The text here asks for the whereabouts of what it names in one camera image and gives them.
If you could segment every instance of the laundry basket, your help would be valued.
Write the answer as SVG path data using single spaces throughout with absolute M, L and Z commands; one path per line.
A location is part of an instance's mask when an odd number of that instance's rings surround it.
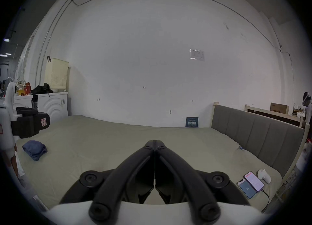
M 60 59 L 48 60 L 44 82 L 50 89 L 66 89 L 68 62 Z

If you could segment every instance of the bed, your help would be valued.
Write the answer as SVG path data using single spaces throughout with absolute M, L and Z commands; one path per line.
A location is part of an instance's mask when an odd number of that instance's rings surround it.
M 249 171 L 266 169 L 272 182 L 265 183 L 264 190 L 272 199 L 294 166 L 303 147 L 305 130 L 221 105 L 214 108 L 212 128 L 158 128 L 69 116 L 31 138 L 48 149 L 39 161 L 32 160 L 22 149 L 29 138 L 17 141 L 18 156 L 37 195 L 48 208 L 59 203 L 81 173 L 116 168 L 154 139 L 163 141 L 194 169 L 225 172 L 234 183 Z M 258 210 L 267 201 L 262 192 L 249 200 Z

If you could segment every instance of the folded blue cloth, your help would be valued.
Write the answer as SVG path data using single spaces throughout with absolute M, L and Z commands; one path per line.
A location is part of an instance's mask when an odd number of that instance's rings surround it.
M 30 140 L 23 145 L 23 150 L 35 161 L 47 152 L 46 146 L 41 142 Z

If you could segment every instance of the cardboard box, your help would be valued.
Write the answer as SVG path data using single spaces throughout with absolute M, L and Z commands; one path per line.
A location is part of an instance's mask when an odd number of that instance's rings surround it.
M 279 103 L 271 103 L 270 106 L 271 111 L 288 114 L 289 111 L 289 105 L 279 104 Z

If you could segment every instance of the wooden shelf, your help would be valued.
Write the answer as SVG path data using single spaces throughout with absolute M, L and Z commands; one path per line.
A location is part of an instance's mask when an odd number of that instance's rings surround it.
M 283 113 L 279 113 L 279 112 L 275 112 L 275 111 L 271 111 L 271 110 L 264 110 L 264 109 L 259 109 L 259 108 L 255 108 L 255 107 L 251 107 L 251 106 L 248 106 L 247 104 L 245 105 L 245 111 L 249 111 L 251 112 L 251 110 L 253 112 L 260 112 L 260 113 L 265 113 L 265 114 L 268 114 L 269 117 L 271 118 L 274 118 L 274 116 L 276 117 L 280 117 L 280 118 L 285 118 L 285 119 L 288 119 L 288 120 L 291 120 L 291 121 L 295 121 L 295 122 L 298 122 L 299 123 L 299 127 L 302 126 L 302 121 L 303 121 L 303 118 L 298 118 L 297 116 L 294 116 L 294 115 L 288 115 L 288 114 L 283 114 Z

